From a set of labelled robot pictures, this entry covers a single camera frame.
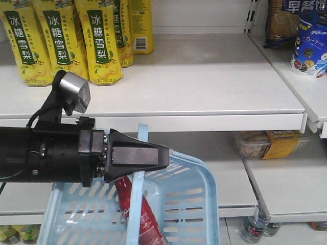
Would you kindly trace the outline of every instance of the yellow label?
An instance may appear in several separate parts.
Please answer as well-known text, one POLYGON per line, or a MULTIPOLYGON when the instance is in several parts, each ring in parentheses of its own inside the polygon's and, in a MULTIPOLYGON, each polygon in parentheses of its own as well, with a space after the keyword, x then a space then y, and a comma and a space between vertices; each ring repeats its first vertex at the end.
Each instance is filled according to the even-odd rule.
POLYGON ((2 19, 20 74, 29 86, 52 83, 51 64, 42 29, 30 0, 0 1, 2 19))
POLYGON ((271 147, 262 159, 287 157, 298 144, 295 133, 290 130, 267 131, 271 147))
POLYGON ((83 32, 73 0, 32 0, 54 73, 65 70, 88 80, 83 32))
POLYGON ((153 52, 151 0, 129 0, 130 26, 134 54, 153 52))
POLYGON ((128 0, 114 0, 113 21, 119 58, 123 67, 131 66, 134 57, 129 26, 128 0))
POLYGON ((123 77, 115 39, 113 2, 75 1, 86 43, 91 82, 110 85, 123 77))

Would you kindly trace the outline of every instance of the light blue plastic basket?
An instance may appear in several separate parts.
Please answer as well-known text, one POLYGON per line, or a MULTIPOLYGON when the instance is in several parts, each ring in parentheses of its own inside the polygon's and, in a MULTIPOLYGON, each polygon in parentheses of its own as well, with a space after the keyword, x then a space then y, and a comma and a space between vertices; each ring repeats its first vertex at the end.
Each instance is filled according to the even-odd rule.
MULTIPOLYGON (((169 244, 219 244, 216 182, 201 160, 171 151, 166 169, 145 174, 144 195, 169 244)), ((125 245, 126 238, 114 183, 54 184, 38 245, 125 245)))

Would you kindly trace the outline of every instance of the green label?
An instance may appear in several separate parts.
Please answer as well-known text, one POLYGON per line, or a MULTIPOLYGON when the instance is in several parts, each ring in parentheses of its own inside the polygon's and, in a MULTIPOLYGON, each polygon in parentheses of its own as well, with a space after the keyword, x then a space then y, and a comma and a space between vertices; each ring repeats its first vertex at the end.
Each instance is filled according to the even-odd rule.
POLYGON ((66 47, 65 36, 62 29, 60 13, 58 11, 43 12, 48 23, 52 43, 56 51, 57 63, 60 65, 70 65, 68 50, 66 47))
POLYGON ((121 0, 114 0, 113 23, 114 31, 116 33, 117 46, 119 48, 126 46, 122 29, 121 7, 121 0))
POLYGON ((106 39, 103 27, 103 17, 101 10, 89 10, 87 12, 90 20, 96 60, 99 64, 109 63, 106 39))
POLYGON ((6 11, 5 16, 10 24, 12 34, 15 36, 16 44, 18 46, 23 64, 35 64, 35 60, 29 43, 27 42, 27 37, 22 26, 19 13, 16 11, 6 11))

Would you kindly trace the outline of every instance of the food package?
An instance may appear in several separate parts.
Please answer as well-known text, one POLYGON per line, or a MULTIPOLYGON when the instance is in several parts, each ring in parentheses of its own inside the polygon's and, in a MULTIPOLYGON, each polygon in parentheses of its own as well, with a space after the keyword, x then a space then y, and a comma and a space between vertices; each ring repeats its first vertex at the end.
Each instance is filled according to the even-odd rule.
POLYGON ((32 0, 48 46, 52 70, 88 80, 81 23, 73 0, 32 0))
POLYGON ((325 11, 326 0, 269 0, 266 43, 270 47, 292 47, 299 24, 298 14, 325 11))
POLYGON ((313 134, 298 131, 235 131, 233 140, 240 155, 247 159, 270 159, 287 157, 303 147, 313 134))
POLYGON ((111 85, 123 77, 113 26, 113 2, 78 0, 91 82, 111 85))
POLYGON ((129 0, 129 13, 133 53, 153 52, 151 0, 129 0))
POLYGON ((320 78, 327 69, 327 13, 301 13, 291 69, 306 78, 320 78))
POLYGON ((114 0, 114 30, 123 67, 131 66, 134 62, 129 25, 128 0, 114 0))
POLYGON ((29 86, 46 86, 53 75, 45 39, 30 0, 0 1, 5 26, 20 74, 29 86))

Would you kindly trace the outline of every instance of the store shelf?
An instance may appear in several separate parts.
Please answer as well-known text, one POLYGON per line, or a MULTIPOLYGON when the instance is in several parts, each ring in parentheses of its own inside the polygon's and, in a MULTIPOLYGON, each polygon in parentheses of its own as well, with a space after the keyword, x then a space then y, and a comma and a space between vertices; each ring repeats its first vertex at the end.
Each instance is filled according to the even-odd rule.
MULTIPOLYGON (((292 49, 263 48, 265 38, 260 36, 254 36, 252 40, 305 107, 310 129, 313 132, 323 129, 324 123, 327 124, 327 100, 325 99, 327 76, 319 79, 303 78, 290 69, 292 49)), ((327 138, 327 127, 325 130, 326 132, 323 131, 322 134, 324 138, 327 138)))
POLYGON ((327 151, 318 136, 287 158, 244 165, 272 222, 327 220, 327 151))
MULTIPOLYGON (((156 35, 112 86, 91 84, 87 116, 136 132, 300 129, 304 107, 247 35, 156 35)), ((0 125, 24 126, 50 87, 27 87, 9 43, 0 44, 0 125)))
MULTIPOLYGON (((227 228, 231 245, 248 245, 240 237, 243 219, 227 218, 227 228)), ((257 245, 325 245, 326 231, 315 231, 307 223, 282 224, 277 234, 273 237, 262 237, 257 245)))
POLYGON ((226 219, 219 219, 219 245, 231 245, 229 240, 229 233, 227 228, 226 219))
POLYGON ((0 225, 41 224, 51 183, 7 183, 0 195, 0 225))
POLYGON ((254 215, 258 203, 229 132, 150 133, 149 142, 195 156, 209 166, 218 186, 219 217, 254 215))

